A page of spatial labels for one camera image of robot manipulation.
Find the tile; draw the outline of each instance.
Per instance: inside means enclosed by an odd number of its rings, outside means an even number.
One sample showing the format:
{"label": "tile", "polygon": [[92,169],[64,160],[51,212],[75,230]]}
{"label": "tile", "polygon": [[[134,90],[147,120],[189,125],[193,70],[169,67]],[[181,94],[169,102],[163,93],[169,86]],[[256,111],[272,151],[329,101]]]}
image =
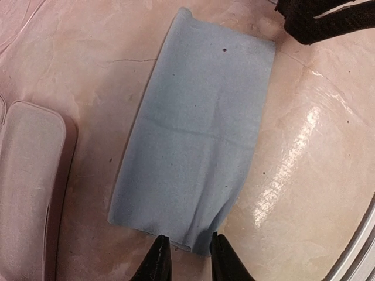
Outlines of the tile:
{"label": "tile", "polygon": [[[142,95],[181,6],[277,43],[253,164],[222,233],[256,280],[327,274],[374,192],[374,30],[301,46],[266,0],[42,1],[33,15],[39,3],[2,2],[0,88],[8,104],[31,101],[79,127],[58,280],[129,279],[154,240],[106,218]],[[174,247],[172,259],[175,280],[210,280],[208,259]]]}

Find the blue towel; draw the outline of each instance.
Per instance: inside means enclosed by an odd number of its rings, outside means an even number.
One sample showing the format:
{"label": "blue towel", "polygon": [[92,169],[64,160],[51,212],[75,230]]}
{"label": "blue towel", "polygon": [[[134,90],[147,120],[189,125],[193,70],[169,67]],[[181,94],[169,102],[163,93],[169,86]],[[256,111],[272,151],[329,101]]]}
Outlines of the blue towel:
{"label": "blue towel", "polygon": [[209,255],[250,168],[274,54],[273,42],[179,10],[135,121],[110,223]]}

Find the beige marble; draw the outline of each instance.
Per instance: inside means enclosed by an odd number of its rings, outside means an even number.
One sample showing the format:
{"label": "beige marble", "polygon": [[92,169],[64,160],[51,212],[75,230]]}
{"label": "beige marble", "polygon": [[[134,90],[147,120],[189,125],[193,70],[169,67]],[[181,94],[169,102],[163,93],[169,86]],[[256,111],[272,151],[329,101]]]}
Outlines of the beige marble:
{"label": "beige marble", "polygon": [[[285,34],[266,0],[47,0],[33,15],[38,4],[1,1],[0,91],[8,104],[21,98],[46,106],[79,128],[58,280],[127,280],[153,241],[106,216],[132,123],[180,6],[277,42],[252,167],[221,232],[258,281],[327,274],[374,193],[375,30],[306,47]],[[174,280],[210,280],[208,259],[175,248],[172,258]]]}

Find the black strap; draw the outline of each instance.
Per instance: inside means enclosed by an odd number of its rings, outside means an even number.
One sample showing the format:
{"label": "black strap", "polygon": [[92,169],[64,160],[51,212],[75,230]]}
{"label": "black strap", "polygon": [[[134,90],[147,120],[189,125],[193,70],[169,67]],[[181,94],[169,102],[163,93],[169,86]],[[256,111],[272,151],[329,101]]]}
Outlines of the black strap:
{"label": "black strap", "polygon": [[169,238],[160,235],[152,244],[131,281],[171,281],[171,279],[172,261]]}
{"label": "black strap", "polygon": [[313,44],[362,29],[375,28],[375,0],[323,15],[350,0],[279,0],[276,11],[285,30],[302,44]]}
{"label": "black strap", "polygon": [[224,235],[213,234],[210,251],[213,281],[255,281]]}

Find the black fabric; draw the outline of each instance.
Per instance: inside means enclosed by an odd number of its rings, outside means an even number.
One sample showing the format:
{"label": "black fabric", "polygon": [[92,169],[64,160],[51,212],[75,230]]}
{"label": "black fabric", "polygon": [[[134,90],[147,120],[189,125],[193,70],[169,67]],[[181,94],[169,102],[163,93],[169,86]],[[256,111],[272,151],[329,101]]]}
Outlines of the black fabric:
{"label": "black fabric", "polygon": [[375,28],[375,0],[331,9],[354,2],[348,0],[279,0],[276,11],[285,17],[285,30],[301,44]]}

